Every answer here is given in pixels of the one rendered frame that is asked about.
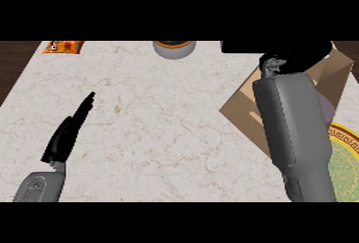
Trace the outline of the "grey plant pot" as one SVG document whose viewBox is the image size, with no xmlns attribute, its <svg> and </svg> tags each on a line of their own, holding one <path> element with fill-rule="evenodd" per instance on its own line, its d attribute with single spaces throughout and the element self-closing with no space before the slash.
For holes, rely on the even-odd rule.
<svg viewBox="0 0 359 243">
<path fill-rule="evenodd" d="M 154 51 L 169 60 L 185 58 L 193 53 L 196 46 L 196 41 L 172 41 L 169 43 L 160 41 L 153 42 Z"/>
</svg>

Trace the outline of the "brown cardboard box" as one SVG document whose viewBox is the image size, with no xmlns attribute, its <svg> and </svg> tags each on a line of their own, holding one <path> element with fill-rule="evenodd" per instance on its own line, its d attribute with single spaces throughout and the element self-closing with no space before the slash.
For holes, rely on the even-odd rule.
<svg viewBox="0 0 359 243">
<path fill-rule="evenodd" d="M 318 92 L 335 106 L 335 111 L 326 111 L 326 122 L 335 120 L 339 114 L 339 104 L 343 96 L 346 81 L 354 67 L 354 61 L 337 50 L 333 49 L 329 56 L 306 70 L 312 77 Z M 236 94 L 228 99 L 221 108 L 221 113 L 233 122 L 249 140 L 258 145 L 261 150 L 271 156 L 267 136 L 264 131 L 264 120 L 258 108 L 253 92 L 253 82 L 262 77 L 261 68 L 256 67 Z"/>
</svg>

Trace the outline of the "orange snack packet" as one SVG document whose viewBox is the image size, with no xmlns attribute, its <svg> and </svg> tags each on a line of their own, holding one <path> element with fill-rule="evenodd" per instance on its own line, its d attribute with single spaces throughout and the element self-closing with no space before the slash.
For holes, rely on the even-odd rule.
<svg viewBox="0 0 359 243">
<path fill-rule="evenodd" d="M 42 52 L 79 54 L 83 44 L 83 41 L 51 41 Z"/>
</svg>

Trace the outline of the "green plate with yellow rim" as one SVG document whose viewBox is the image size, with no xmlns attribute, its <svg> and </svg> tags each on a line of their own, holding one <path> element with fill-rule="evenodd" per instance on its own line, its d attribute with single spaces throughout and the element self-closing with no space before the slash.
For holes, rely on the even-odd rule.
<svg viewBox="0 0 359 243">
<path fill-rule="evenodd" d="M 333 122 L 330 125 L 333 155 L 330 176 L 337 200 L 359 202 L 359 134 L 346 126 Z"/>
</svg>

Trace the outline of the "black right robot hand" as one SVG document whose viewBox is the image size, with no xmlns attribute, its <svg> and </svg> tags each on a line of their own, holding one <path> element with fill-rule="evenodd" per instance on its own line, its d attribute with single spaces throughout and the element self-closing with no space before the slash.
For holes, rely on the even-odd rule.
<svg viewBox="0 0 359 243">
<path fill-rule="evenodd" d="M 330 40 L 246 40 L 221 42 L 224 53 L 259 54 L 261 66 L 275 58 L 287 62 L 280 66 L 278 74 L 305 72 L 330 54 L 333 43 Z"/>
</svg>

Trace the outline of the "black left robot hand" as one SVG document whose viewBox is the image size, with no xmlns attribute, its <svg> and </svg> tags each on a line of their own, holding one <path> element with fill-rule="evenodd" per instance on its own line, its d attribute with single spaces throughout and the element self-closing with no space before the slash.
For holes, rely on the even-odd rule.
<svg viewBox="0 0 359 243">
<path fill-rule="evenodd" d="M 66 162 L 69 160 L 79 131 L 89 112 L 94 109 L 95 95 L 95 92 L 89 94 L 74 114 L 64 119 L 46 145 L 42 155 L 42 162 Z"/>
</svg>

